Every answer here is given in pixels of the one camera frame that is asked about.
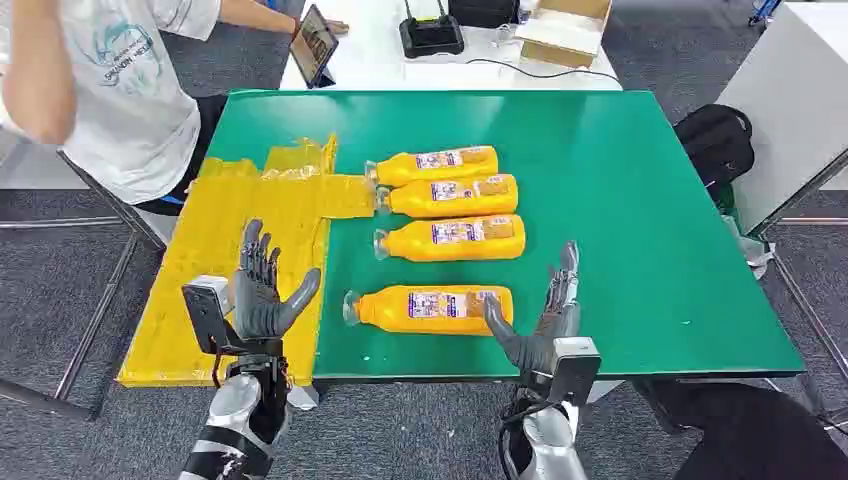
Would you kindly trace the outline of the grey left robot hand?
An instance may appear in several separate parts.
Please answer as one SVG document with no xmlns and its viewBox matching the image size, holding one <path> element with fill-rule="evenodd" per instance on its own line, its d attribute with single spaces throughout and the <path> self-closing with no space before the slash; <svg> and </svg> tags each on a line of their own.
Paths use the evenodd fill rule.
<svg viewBox="0 0 848 480">
<path fill-rule="evenodd" d="M 243 340 L 280 339 L 315 297 L 321 271 L 307 271 L 300 285 L 285 300 L 278 291 L 278 264 L 281 249 L 270 249 L 271 235 L 259 218 L 245 227 L 239 266 L 232 277 L 234 294 L 233 328 Z"/>
</svg>

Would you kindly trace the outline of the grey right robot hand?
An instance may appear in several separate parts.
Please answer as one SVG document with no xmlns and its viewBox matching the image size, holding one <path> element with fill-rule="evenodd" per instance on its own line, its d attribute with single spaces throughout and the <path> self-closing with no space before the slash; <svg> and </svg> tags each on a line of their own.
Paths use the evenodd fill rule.
<svg viewBox="0 0 848 480">
<path fill-rule="evenodd" d="M 493 294 L 483 297 L 483 318 L 510 362 L 521 371 L 553 375 L 558 362 L 555 340 L 575 337 L 579 331 L 580 306 L 577 300 L 579 247 L 569 240 L 560 253 L 559 269 L 550 269 L 544 308 L 530 336 L 518 335 L 508 324 L 501 303 Z"/>
</svg>

